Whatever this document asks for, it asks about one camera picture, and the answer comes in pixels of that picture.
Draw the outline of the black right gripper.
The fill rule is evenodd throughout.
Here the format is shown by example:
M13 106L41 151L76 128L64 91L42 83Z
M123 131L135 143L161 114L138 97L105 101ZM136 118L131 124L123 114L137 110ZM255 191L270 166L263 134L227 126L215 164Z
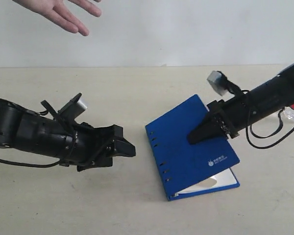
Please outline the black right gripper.
M189 144L225 137L235 138L239 128L245 123L243 117L247 112L247 98L236 96L228 101L212 101L207 105L209 112L204 119L187 135Z

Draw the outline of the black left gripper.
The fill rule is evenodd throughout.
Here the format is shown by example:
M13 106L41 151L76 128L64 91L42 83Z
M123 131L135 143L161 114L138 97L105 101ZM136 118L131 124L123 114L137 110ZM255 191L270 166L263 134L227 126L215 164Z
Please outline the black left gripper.
M96 128L93 140L86 148L86 159L77 164L77 171L105 168L113 165L113 157L136 156L135 146L123 138L123 128L118 125Z

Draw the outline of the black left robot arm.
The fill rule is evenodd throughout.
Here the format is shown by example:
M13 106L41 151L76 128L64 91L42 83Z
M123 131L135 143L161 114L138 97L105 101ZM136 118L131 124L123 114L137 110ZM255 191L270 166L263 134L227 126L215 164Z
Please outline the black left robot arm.
M134 157L135 146L123 136L118 125L93 127L75 119L87 105L78 93L59 111L43 100L36 112L0 98L0 148L57 158L52 164L27 164L0 159L0 163L34 168L75 165L77 171L111 167L113 157Z

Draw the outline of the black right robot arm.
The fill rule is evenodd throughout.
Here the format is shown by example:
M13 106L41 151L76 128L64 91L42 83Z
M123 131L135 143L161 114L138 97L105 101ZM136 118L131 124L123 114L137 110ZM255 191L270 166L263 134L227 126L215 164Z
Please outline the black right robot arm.
M235 138L239 132L284 107L294 104L294 63L252 90L242 90L219 70L207 77L213 90L227 101L210 102L203 120L187 135L190 144L215 137Z

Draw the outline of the person's open hand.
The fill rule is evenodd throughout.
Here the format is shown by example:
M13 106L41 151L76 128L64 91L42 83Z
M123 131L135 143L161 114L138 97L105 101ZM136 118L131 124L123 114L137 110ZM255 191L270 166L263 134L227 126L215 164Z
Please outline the person's open hand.
M89 35L89 29L67 8L63 0L16 0L14 3L44 17L69 33ZM72 0L71 3L94 17L102 15L102 10L89 0Z

